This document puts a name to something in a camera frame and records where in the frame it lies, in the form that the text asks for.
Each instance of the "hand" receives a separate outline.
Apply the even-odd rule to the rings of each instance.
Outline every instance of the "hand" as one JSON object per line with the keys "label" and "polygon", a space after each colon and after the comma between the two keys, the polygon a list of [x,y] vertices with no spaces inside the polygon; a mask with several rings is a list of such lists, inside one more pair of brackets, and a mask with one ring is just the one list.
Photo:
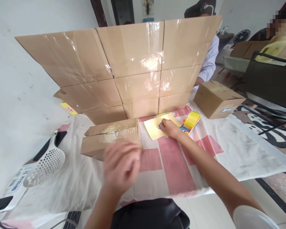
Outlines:
{"label": "hand", "polygon": [[133,142],[112,144],[105,150],[104,188],[121,197],[136,181],[142,148]]}
{"label": "hand", "polygon": [[183,133],[183,131],[172,120],[167,119],[162,119],[161,130],[176,140]]}

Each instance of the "white slotted scoop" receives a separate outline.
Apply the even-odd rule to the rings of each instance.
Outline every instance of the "white slotted scoop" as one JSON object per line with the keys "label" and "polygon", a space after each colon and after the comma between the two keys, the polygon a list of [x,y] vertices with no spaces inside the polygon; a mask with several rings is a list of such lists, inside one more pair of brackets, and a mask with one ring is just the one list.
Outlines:
{"label": "white slotted scoop", "polygon": [[45,182],[63,166],[65,153],[54,144],[57,133],[58,131],[55,130],[47,151],[26,175],[23,181],[24,187],[30,188]]}

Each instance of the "black pants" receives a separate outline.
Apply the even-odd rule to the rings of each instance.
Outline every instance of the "black pants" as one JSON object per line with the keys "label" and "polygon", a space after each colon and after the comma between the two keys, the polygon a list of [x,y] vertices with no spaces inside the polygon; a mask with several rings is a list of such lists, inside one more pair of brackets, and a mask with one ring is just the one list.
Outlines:
{"label": "black pants", "polygon": [[111,229],[187,229],[190,220],[172,199],[129,204],[113,215]]}

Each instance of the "white shirt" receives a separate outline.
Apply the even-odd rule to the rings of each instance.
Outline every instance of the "white shirt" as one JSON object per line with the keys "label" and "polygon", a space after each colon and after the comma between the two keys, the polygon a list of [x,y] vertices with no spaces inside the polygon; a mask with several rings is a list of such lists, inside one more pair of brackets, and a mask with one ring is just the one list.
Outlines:
{"label": "white shirt", "polygon": [[250,206],[238,206],[233,212],[236,229],[280,229],[269,216]]}

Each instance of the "plastic tablecloth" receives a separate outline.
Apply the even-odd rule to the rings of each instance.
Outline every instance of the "plastic tablecloth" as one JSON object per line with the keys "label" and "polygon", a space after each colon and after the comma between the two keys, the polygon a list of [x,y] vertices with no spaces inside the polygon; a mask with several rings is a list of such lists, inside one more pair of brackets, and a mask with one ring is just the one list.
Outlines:
{"label": "plastic tablecloth", "polygon": [[[238,180],[286,171],[286,156],[282,152],[233,115],[209,120],[193,102],[194,94],[195,90],[189,99],[190,107],[174,111],[176,119],[181,123],[191,110],[200,112],[201,119],[191,138]],[[141,170],[135,185],[122,196],[118,208],[133,201],[196,197],[210,191],[195,161],[176,140],[170,137],[150,139],[143,124],[150,118],[153,117],[139,119],[144,148]],[[46,182],[29,188],[7,219],[93,208],[103,182],[103,163],[80,154],[84,133],[93,124],[84,114],[70,116],[66,123],[70,123],[68,134],[59,146],[66,155],[63,167]]]}

